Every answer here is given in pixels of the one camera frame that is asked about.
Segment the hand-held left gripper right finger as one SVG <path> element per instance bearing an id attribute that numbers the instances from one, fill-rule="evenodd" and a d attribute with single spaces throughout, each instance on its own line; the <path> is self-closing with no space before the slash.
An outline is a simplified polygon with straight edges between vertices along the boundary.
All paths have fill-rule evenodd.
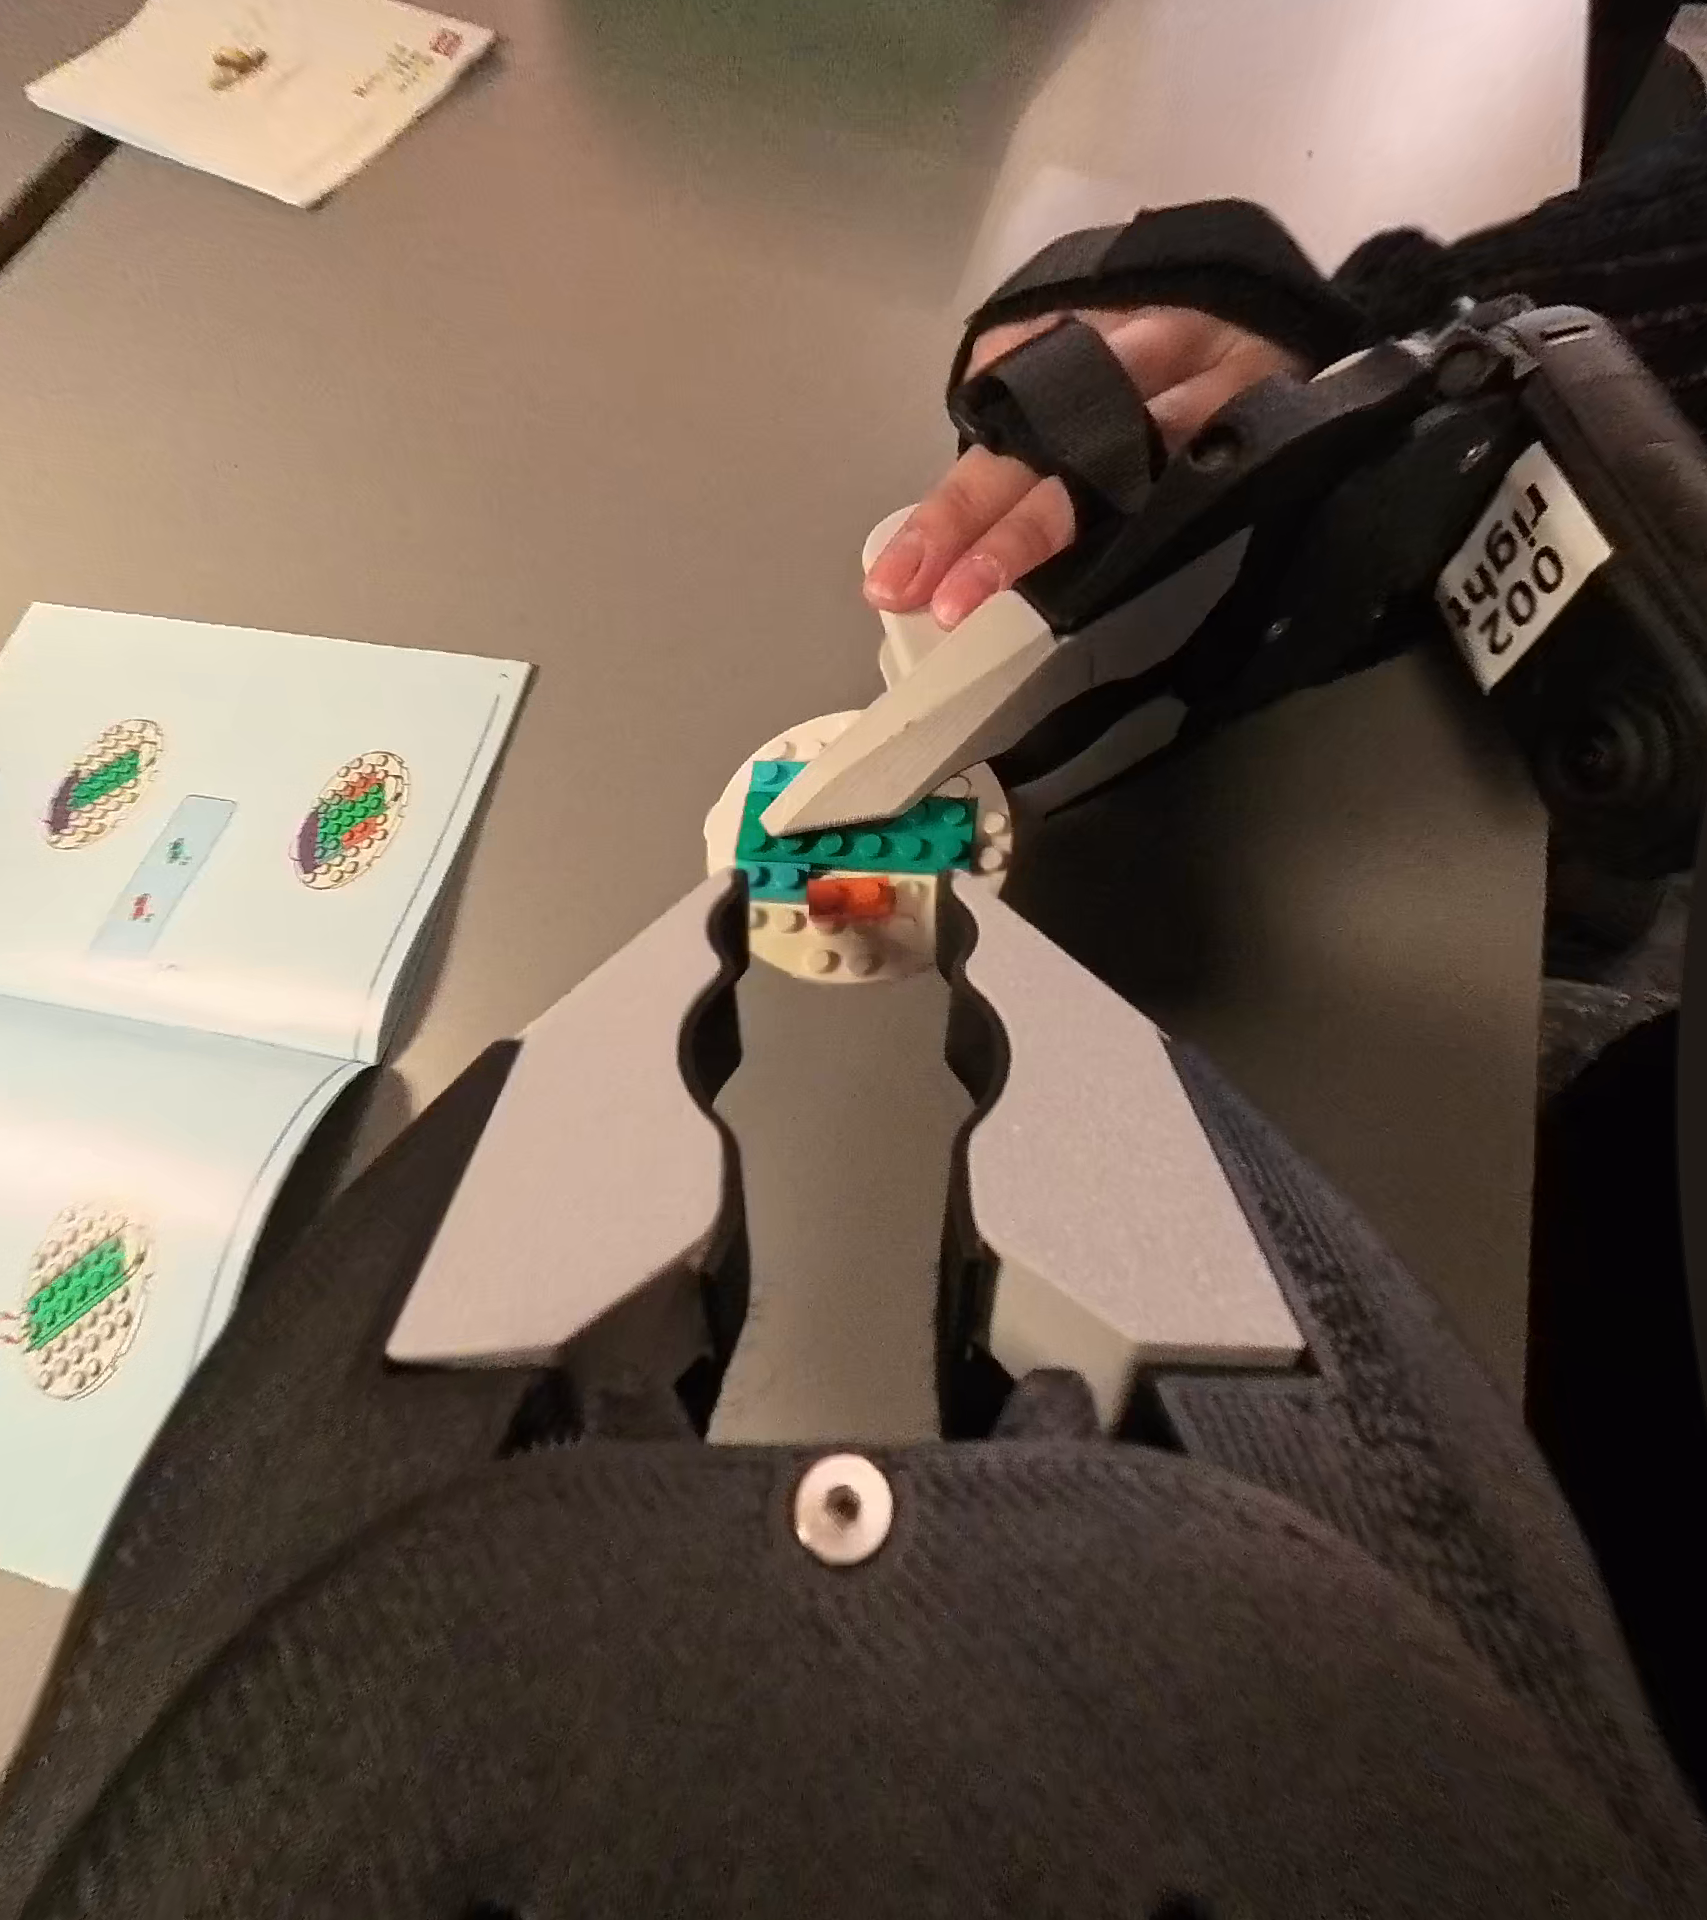
<path id="1" fill-rule="evenodd" d="M 983 881 L 943 885 L 945 1062 L 971 1109 L 943 1226 L 943 1427 L 1077 1373 L 1120 1428 L 1162 1369 L 1288 1372 L 1305 1334 L 1174 1044 Z"/>

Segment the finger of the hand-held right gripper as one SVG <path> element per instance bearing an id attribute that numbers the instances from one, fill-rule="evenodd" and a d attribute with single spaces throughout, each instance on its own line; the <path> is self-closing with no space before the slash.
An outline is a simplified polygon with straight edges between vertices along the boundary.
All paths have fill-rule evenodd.
<path id="1" fill-rule="evenodd" d="M 1083 630 L 1055 630 L 1021 588 L 935 638 L 766 805 L 771 833 L 883 821 L 989 762 L 1014 785 L 1045 778 L 1137 707 L 1172 696 L 1157 668 L 1197 637 L 1235 575 L 1174 575 Z"/>
<path id="2" fill-rule="evenodd" d="M 1172 696 L 1109 713 L 1090 703 L 1062 707 L 1016 749 L 1001 755 L 1008 790 L 1096 790 L 1168 749 L 1184 725 L 1184 703 Z"/>

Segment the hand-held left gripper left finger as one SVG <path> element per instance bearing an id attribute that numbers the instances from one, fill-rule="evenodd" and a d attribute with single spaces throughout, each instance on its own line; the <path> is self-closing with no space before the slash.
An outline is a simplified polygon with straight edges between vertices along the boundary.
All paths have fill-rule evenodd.
<path id="1" fill-rule="evenodd" d="M 739 1145 L 740 875 L 700 881 L 516 1038 L 384 1339 L 396 1363 L 726 1368 L 749 1255 Z"/>

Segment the round white lego model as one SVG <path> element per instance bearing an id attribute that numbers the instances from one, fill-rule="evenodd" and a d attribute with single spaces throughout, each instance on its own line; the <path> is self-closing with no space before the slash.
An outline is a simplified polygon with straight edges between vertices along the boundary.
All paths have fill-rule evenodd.
<path id="1" fill-rule="evenodd" d="M 748 755 L 703 821 L 709 875 L 740 870 L 754 960 L 819 987 L 865 987 L 926 972 L 936 957 L 936 881 L 1000 889 L 1014 811 L 984 766 L 964 769 L 902 813 L 836 828 L 772 833 L 764 810 L 856 713 L 810 719 Z"/>

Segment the lego instruction booklet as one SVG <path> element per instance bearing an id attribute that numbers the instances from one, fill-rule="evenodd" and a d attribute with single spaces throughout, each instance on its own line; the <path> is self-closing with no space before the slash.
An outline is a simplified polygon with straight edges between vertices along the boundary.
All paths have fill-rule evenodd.
<path id="1" fill-rule="evenodd" d="M 0 1569 L 84 1582 L 528 673 L 75 606 L 0 650 Z"/>

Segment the person's right forearm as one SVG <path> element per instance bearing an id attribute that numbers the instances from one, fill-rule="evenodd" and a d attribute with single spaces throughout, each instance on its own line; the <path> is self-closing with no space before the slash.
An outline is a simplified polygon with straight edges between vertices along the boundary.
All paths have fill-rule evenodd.
<path id="1" fill-rule="evenodd" d="M 1382 231 L 1333 285 L 1376 337 L 1430 324 L 1464 295 L 1589 308 L 1707 446 L 1707 116 L 1504 225 L 1450 243 Z"/>

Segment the person's right hand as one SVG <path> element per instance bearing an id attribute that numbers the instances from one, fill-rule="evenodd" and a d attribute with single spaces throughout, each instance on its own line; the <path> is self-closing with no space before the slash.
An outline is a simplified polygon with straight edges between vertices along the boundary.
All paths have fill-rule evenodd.
<path id="1" fill-rule="evenodd" d="M 1313 371 L 1307 356 L 1195 308 L 1079 308 L 1071 319 L 1105 340 L 1165 450 L 1188 444 L 1252 385 Z M 969 448 L 865 564 L 863 597 L 878 611 L 930 611 L 951 630 L 1073 534 L 1077 507 L 1059 479 Z"/>

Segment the person's dark clothing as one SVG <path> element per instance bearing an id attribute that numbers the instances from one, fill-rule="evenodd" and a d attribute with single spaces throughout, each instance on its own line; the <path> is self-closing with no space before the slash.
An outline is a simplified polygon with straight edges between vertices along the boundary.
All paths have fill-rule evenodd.
<path id="1" fill-rule="evenodd" d="M 1707 1407 L 1677 1124 L 1691 881 L 1553 875 L 1526 1410 L 1707 1821 Z"/>

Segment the closed white booklet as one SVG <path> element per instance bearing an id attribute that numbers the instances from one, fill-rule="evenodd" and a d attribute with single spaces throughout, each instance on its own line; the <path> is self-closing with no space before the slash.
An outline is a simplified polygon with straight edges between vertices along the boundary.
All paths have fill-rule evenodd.
<path id="1" fill-rule="evenodd" d="M 123 145 L 314 206 L 381 155 L 495 43 L 399 1 L 148 1 L 26 82 Z"/>

